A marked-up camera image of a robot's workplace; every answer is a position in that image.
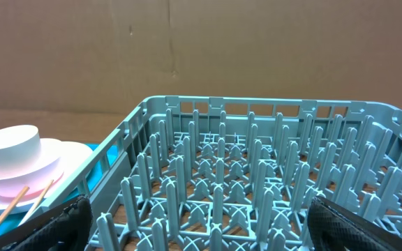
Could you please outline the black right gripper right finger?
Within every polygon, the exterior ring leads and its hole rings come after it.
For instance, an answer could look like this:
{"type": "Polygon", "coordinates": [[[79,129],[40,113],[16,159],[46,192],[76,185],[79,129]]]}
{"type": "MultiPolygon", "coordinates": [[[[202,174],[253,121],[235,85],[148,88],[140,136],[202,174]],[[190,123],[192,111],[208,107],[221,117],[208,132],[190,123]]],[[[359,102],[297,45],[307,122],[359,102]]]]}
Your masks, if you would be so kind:
{"type": "Polygon", "coordinates": [[[312,198],[307,227],[316,250],[402,251],[402,238],[320,196],[312,198]]]}

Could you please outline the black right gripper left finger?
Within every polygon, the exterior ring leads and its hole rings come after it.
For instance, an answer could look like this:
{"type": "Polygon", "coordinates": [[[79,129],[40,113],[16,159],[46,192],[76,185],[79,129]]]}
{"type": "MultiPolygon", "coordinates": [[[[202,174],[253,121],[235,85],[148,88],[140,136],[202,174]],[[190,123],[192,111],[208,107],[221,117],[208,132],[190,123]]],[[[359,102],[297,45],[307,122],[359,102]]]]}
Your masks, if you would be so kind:
{"type": "Polygon", "coordinates": [[[0,251],[81,251],[93,223],[91,203],[79,195],[0,236],[0,251]]]}

